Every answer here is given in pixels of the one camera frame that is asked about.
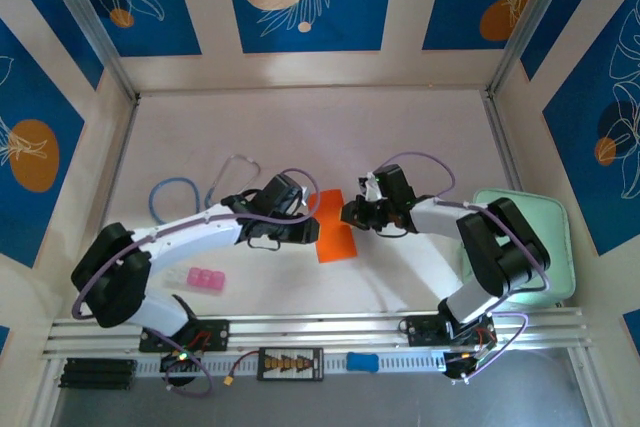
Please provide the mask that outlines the orange paper sheet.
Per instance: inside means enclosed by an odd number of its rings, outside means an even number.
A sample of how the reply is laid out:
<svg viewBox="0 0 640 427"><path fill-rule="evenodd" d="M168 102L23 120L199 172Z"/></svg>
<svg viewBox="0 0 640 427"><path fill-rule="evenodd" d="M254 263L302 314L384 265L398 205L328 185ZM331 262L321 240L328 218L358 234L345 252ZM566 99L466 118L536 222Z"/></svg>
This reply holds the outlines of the orange paper sheet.
<svg viewBox="0 0 640 427"><path fill-rule="evenodd" d="M343 205L340 189L323 190L308 199L308 206L316 207L313 218L319 223L315 243L319 263L348 260L358 255L352 229L341 220Z"/></svg>

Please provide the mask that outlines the blue stethoscope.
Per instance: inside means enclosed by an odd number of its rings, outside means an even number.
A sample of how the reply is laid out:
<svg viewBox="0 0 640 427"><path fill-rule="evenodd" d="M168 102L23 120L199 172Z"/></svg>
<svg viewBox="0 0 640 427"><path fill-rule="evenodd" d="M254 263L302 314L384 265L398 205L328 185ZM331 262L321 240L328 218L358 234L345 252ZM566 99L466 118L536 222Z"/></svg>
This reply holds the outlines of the blue stethoscope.
<svg viewBox="0 0 640 427"><path fill-rule="evenodd" d="M195 213L200 213L202 210L207 210L209 208L211 208L213 206L213 197L214 194L216 192L216 188L218 187L218 185L220 184L220 181L223 179L226 171L229 169L230 165L234 162L234 161L242 161L247 163L249 166L251 166L254 169L254 174L252 175L252 177L249 179L249 181L240 188L240 192L244 192L246 190L248 190L251 185L257 180L257 178L260 176L261 174L261 166L258 162L256 162L253 158L242 155L242 154L232 154L229 157L227 157L222 165L222 167L220 168L220 170L218 171L218 174L216 175L214 181L212 182L211 186L209 187L209 189L207 190L207 192L205 193L204 196L201 196L200 194L200 190L197 187L197 185L189 178L187 177L169 177L166 179L161 180L160 182L158 182L149 192L148 195L148 201L147 201L147 207L149 210L149 214L151 215L151 218L154 220L154 222L157 225L163 225L165 224L165 221L158 215L156 209L155 209L155 196L156 194L160 191L161 188L172 184L172 183L184 183L186 185L188 185L193 194L194 194L194 206L195 206Z"/></svg>

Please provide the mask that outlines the pink pill organizer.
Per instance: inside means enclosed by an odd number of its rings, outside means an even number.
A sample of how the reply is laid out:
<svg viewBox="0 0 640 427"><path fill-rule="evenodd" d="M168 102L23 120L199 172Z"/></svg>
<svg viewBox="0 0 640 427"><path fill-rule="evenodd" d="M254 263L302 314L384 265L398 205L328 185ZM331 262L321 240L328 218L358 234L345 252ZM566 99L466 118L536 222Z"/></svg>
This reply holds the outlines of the pink pill organizer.
<svg viewBox="0 0 640 427"><path fill-rule="evenodd" d="M226 276L223 272L198 267L172 269L162 281L166 288L210 295L220 294L225 283Z"/></svg>

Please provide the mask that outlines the black power distribution board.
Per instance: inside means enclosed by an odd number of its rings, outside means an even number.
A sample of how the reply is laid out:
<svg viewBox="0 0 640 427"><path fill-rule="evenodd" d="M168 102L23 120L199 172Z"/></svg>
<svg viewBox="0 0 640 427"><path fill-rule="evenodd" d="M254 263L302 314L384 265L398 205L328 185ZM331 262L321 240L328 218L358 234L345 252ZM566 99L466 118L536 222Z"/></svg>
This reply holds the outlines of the black power distribution board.
<svg viewBox="0 0 640 427"><path fill-rule="evenodd" d="M259 381L319 382L324 379L322 348L261 347L258 352Z"/></svg>

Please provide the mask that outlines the blue bone-shaped clip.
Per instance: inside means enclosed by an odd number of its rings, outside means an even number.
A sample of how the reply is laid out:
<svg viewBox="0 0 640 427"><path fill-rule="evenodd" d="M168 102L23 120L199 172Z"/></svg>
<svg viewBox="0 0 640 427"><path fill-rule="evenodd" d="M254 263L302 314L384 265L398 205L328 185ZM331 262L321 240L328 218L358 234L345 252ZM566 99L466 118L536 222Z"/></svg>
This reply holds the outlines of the blue bone-shaped clip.
<svg viewBox="0 0 640 427"><path fill-rule="evenodd" d="M380 368L379 356L371 353L348 352L345 368L349 372L377 373Z"/></svg>

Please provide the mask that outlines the mint green tray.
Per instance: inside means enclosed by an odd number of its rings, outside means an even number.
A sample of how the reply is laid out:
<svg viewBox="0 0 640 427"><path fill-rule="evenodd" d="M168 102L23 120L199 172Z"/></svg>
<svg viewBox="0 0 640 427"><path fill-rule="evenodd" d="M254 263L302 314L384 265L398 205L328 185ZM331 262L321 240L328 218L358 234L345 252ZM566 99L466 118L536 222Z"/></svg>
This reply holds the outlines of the mint green tray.
<svg viewBox="0 0 640 427"><path fill-rule="evenodd" d="M566 209L557 200L541 195L507 189L481 189L473 197L474 204L489 204L499 198L509 198L542 241L550 256L546 270L550 287L546 291L519 293L510 296L502 309L552 307L569 299L575 292L576 277Z"/></svg>

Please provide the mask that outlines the black ribbed block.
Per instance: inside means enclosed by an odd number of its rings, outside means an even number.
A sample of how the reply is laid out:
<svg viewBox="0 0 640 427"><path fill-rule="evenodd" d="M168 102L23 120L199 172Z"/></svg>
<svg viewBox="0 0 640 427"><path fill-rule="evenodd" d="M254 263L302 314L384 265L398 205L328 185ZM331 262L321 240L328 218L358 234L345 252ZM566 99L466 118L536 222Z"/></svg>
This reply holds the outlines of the black ribbed block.
<svg viewBox="0 0 640 427"><path fill-rule="evenodd" d="M58 387L80 390L129 390L135 378L134 360L68 358Z"/></svg>

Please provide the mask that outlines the aluminium mounting rail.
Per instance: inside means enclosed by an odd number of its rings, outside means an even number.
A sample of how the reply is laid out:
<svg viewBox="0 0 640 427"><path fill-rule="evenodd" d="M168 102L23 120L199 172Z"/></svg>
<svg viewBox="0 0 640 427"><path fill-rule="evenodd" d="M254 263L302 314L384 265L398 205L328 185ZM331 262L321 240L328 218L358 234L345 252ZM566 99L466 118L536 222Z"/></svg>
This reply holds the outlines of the aluminium mounting rail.
<svg viewBox="0 0 640 427"><path fill-rule="evenodd" d="M401 322L412 315L430 313L205 317L203 320L226 319L230 322L227 350L195 355L207 371L223 376L241 355L261 347L322 348L326 372L344 372L348 352L377 354L382 371L411 372L444 371L447 353L475 350L471 346L410 347ZM578 309L545 309L530 312L525 317L494 313L489 319L493 321L497 343L480 361L489 359L502 347L576 349L592 343L586 319ZM43 356L46 359L134 359L139 373L156 374L161 370L161 358L174 350L169 353L140 352L142 330L134 325L103 329L93 321L59 319L50 329ZM256 367L257 355L253 355L243 361L236 372L248 374Z"/></svg>

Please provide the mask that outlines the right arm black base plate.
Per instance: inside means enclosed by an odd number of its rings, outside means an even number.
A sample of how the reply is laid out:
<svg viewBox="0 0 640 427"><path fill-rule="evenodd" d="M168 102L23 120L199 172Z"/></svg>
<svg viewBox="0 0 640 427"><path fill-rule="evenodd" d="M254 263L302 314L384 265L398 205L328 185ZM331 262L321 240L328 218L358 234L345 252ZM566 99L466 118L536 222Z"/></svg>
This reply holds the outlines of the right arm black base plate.
<svg viewBox="0 0 640 427"><path fill-rule="evenodd" d="M403 322L410 347L494 347L497 343L493 321L487 316L467 324L440 314L407 316Z"/></svg>

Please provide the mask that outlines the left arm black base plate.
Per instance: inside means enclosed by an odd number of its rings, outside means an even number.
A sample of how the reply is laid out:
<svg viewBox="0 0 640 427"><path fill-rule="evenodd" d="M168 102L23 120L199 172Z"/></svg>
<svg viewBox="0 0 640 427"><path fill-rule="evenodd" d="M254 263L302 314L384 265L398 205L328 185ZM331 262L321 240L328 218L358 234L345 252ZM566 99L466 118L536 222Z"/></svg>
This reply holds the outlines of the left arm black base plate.
<svg viewBox="0 0 640 427"><path fill-rule="evenodd" d="M230 322L223 320L191 320L185 327L170 337L181 347L197 352L224 352L229 341ZM139 351L143 353L169 353L173 351L169 343L143 329Z"/></svg>

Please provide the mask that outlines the aluminium corner post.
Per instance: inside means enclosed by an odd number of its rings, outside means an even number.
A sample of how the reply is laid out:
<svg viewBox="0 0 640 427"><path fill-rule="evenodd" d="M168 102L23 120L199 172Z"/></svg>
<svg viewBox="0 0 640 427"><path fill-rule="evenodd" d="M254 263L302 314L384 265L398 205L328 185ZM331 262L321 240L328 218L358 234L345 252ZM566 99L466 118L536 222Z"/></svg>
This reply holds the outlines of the aluminium corner post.
<svg viewBox="0 0 640 427"><path fill-rule="evenodd" d="M529 0L503 49L500 62L486 86L486 93L494 99L511 71L529 45L533 34L553 0Z"/></svg>
<svg viewBox="0 0 640 427"><path fill-rule="evenodd" d="M121 57L90 0L63 0L96 56L122 93L136 105L139 92L124 69Z"/></svg>

